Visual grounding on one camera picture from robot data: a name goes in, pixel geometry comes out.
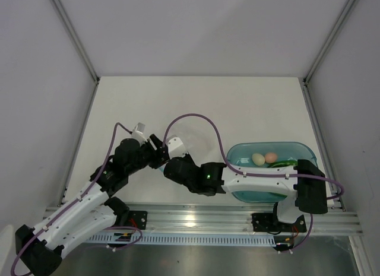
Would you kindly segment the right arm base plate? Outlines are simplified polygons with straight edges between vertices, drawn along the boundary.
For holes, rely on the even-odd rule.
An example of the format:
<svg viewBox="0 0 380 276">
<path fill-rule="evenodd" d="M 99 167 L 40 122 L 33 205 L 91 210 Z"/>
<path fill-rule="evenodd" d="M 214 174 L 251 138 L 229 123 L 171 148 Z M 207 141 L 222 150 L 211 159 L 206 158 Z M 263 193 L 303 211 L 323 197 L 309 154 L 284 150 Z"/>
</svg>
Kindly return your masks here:
<svg viewBox="0 0 380 276">
<path fill-rule="evenodd" d="M 280 233 L 306 233 L 306 221 L 303 215 L 297 218 L 294 223 L 284 223 L 278 221 L 273 213 L 257 212 L 251 215 L 254 232 L 264 232 L 272 235 Z"/>
</svg>

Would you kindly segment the white egg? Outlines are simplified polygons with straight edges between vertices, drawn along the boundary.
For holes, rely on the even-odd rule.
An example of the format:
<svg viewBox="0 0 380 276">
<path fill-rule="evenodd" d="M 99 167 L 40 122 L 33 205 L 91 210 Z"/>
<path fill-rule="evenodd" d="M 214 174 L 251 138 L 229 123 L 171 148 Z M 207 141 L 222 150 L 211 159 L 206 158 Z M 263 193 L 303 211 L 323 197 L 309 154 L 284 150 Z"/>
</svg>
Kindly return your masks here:
<svg viewBox="0 0 380 276">
<path fill-rule="evenodd" d="M 256 166 L 263 166 L 265 164 L 265 157 L 262 154 L 254 153 L 252 161 Z"/>
</svg>

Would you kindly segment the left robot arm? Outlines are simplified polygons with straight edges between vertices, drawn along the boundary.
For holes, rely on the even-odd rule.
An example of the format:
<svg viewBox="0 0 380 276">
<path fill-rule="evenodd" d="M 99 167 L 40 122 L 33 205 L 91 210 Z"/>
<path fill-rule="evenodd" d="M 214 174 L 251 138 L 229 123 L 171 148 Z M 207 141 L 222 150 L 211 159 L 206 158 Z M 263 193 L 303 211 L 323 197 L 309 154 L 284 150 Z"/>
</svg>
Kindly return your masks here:
<svg viewBox="0 0 380 276">
<path fill-rule="evenodd" d="M 62 260 L 94 234 L 109 228 L 139 230 L 133 225 L 129 207 L 116 197 L 130 175 L 145 167 L 158 169 L 173 156 L 173 141 L 148 139 L 132 134 L 110 147 L 103 164 L 69 202 L 33 227 L 15 232 L 15 261 L 29 275 L 51 275 Z"/>
</svg>

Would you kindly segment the left frame post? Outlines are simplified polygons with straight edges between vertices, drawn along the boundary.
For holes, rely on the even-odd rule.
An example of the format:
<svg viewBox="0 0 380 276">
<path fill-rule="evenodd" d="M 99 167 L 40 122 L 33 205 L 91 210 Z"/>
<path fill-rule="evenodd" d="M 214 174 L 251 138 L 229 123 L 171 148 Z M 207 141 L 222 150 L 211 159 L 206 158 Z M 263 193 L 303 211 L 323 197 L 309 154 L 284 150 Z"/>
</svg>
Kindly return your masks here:
<svg viewBox="0 0 380 276">
<path fill-rule="evenodd" d="M 77 34 L 77 31 L 72 23 L 72 20 L 70 19 L 63 3 L 61 0 L 50 0 L 50 3 L 53 6 L 53 9 L 55 10 L 61 24 L 63 25 L 78 57 L 81 59 L 83 65 L 85 66 L 89 76 L 91 77 L 92 81 L 97 85 L 99 83 L 99 76 L 96 73 L 96 70 L 85 50 L 85 47 L 80 40 L 79 35 Z"/>
</svg>

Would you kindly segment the frame post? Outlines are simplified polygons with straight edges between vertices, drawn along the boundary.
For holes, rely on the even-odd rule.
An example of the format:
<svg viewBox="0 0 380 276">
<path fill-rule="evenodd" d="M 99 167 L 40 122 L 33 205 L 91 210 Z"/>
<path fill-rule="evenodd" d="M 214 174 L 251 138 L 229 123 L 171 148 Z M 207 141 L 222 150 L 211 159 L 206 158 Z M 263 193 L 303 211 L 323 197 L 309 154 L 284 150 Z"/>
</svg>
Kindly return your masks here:
<svg viewBox="0 0 380 276">
<path fill-rule="evenodd" d="M 346 0 L 346 2 L 344 3 L 328 35 L 326 36 L 322 46 L 320 47 L 315 59 L 309 67 L 306 76 L 303 79 L 303 83 L 306 87 L 310 84 L 313 76 L 316 74 L 317 70 L 320 68 L 323 61 L 329 54 L 331 48 L 333 47 L 344 26 L 348 22 L 351 13 L 354 11 L 359 1 L 360 0 Z"/>
<path fill-rule="evenodd" d="M 53 6 L 53 9 L 55 10 L 61 24 L 63 25 L 78 57 L 81 59 L 83 65 L 85 66 L 89 76 L 91 77 L 92 81 L 97 85 L 99 83 L 99 76 L 96 73 L 96 70 L 85 50 L 85 47 L 80 40 L 79 35 L 77 34 L 77 31 L 72 23 L 72 20 L 70 19 L 63 3 L 61 0 L 50 0 L 50 3 Z"/>
</svg>

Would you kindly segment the pink egg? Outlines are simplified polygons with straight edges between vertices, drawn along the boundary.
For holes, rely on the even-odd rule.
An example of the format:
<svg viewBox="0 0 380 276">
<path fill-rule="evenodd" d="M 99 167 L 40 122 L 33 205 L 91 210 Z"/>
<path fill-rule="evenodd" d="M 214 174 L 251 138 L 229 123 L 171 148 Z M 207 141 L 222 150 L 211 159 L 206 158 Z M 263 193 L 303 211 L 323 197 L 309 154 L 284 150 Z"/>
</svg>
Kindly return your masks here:
<svg viewBox="0 0 380 276">
<path fill-rule="evenodd" d="M 274 152 L 269 152 L 265 154 L 264 158 L 266 163 L 271 164 L 277 161 L 278 155 Z"/>
</svg>

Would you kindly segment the right frame post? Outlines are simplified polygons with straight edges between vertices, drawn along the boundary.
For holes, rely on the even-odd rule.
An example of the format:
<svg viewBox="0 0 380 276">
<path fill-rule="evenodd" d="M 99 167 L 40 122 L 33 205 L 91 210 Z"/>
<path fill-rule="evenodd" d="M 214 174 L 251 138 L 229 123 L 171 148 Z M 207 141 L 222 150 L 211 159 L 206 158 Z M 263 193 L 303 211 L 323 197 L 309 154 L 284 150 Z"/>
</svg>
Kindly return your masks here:
<svg viewBox="0 0 380 276">
<path fill-rule="evenodd" d="M 306 87 L 310 84 L 313 76 L 316 74 L 317 70 L 320 68 L 323 61 L 329 54 L 331 48 L 333 47 L 344 26 L 348 22 L 351 13 L 354 11 L 359 1 L 360 0 L 346 0 L 346 2 L 344 3 L 328 35 L 326 36 L 322 46 L 320 47 L 315 59 L 309 67 L 306 76 L 303 79 L 303 83 Z"/>
</svg>

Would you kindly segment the aluminium rail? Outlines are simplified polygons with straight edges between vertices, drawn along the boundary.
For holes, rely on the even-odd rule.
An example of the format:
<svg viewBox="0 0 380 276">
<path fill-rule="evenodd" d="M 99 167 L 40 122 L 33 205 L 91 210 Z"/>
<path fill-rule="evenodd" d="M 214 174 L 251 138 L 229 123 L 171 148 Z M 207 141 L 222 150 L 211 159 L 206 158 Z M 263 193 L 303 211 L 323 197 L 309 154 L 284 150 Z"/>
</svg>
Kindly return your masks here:
<svg viewBox="0 0 380 276">
<path fill-rule="evenodd" d="M 148 205 L 130 204 L 131 210 L 148 212 L 146 232 L 190 234 L 252 233 L 253 213 L 273 211 L 271 204 L 252 205 Z M 313 217 L 312 236 L 361 236 L 355 212 L 329 210 Z"/>
</svg>

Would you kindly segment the clear zip top bag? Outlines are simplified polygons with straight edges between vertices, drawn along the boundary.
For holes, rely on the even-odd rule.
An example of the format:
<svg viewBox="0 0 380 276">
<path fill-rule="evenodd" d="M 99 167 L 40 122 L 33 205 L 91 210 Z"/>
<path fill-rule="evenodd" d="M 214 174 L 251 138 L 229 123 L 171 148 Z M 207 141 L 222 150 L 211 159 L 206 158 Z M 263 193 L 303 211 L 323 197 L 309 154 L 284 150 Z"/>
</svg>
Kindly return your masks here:
<svg viewBox="0 0 380 276">
<path fill-rule="evenodd" d="M 181 139 L 197 166 L 223 162 L 215 130 L 205 119 L 196 116 L 179 119 L 170 127 L 166 142 L 173 137 Z"/>
</svg>

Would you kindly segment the green chili pepper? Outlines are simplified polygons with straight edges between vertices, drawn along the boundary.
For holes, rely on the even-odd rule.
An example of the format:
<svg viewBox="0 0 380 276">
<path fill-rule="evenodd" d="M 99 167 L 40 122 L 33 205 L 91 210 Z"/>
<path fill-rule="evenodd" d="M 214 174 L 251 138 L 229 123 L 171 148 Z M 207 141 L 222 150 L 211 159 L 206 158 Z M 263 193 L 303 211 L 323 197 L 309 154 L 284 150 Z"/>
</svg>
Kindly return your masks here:
<svg viewBox="0 0 380 276">
<path fill-rule="evenodd" d="M 287 166 L 297 166 L 297 160 L 283 160 L 270 163 L 268 168 L 282 168 Z"/>
</svg>

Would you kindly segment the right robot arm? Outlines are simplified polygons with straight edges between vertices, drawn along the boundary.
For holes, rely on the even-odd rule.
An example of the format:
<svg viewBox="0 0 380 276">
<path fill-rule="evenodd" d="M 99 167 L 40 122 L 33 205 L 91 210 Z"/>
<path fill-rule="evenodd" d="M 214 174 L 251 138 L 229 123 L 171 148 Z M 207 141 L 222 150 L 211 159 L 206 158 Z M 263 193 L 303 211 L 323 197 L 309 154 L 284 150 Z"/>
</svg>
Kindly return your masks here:
<svg viewBox="0 0 380 276">
<path fill-rule="evenodd" d="M 293 166 L 278 168 L 241 167 L 224 163 L 197 166 L 190 155 L 168 161 L 164 176 L 185 186 L 190 192 L 214 196 L 228 193 L 249 203 L 253 193 L 281 196 L 274 201 L 271 224 L 285 230 L 299 216 L 325 214 L 328 211 L 325 175 L 311 161 L 300 159 Z"/>
</svg>

